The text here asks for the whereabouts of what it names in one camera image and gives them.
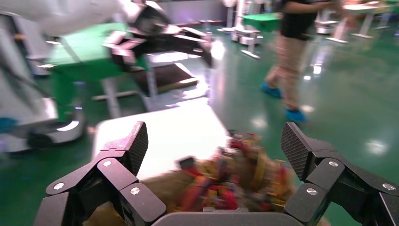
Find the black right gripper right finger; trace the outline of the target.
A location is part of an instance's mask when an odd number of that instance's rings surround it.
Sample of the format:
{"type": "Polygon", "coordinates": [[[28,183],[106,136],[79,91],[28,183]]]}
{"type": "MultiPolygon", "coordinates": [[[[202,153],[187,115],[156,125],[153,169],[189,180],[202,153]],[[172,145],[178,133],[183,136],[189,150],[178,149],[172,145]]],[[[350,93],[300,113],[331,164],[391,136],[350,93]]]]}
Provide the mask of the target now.
{"type": "Polygon", "coordinates": [[[398,225],[398,185],[350,163],[330,143],[306,136],[293,122],[283,127],[281,149],[302,182],[286,212],[304,225],[315,225],[330,203],[364,226],[398,225]]]}

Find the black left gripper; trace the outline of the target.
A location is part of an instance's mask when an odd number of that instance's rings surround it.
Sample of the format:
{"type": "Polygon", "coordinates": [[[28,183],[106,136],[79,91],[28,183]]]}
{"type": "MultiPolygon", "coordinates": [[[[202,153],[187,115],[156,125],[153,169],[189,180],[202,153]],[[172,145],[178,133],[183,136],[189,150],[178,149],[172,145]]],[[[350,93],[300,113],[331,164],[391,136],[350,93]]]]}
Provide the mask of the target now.
{"type": "MultiPolygon", "coordinates": [[[[171,35],[172,27],[165,11],[154,6],[131,8],[131,34],[134,37],[171,35]]],[[[169,42],[146,41],[137,46],[137,57],[144,54],[177,51],[202,57],[207,66],[213,66],[212,38],[204,32],[190,27],[178,27],[178,32],[169,37],[169,42]]]]}

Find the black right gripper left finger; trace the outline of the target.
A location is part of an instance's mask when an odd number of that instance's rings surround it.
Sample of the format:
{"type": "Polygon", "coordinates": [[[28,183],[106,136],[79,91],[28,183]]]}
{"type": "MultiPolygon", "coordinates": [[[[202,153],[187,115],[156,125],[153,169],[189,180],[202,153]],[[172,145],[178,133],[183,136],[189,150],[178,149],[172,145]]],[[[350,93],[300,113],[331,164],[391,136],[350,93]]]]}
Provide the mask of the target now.
{"type": "Polygon", "coordinates": [[[150,226],[166,214],[165,204],[137,178],[148,149],[144,122],[103,146],[88,164],[46,188],[34,225],[80,226],[111,202],[129,226],[150,226]]]}

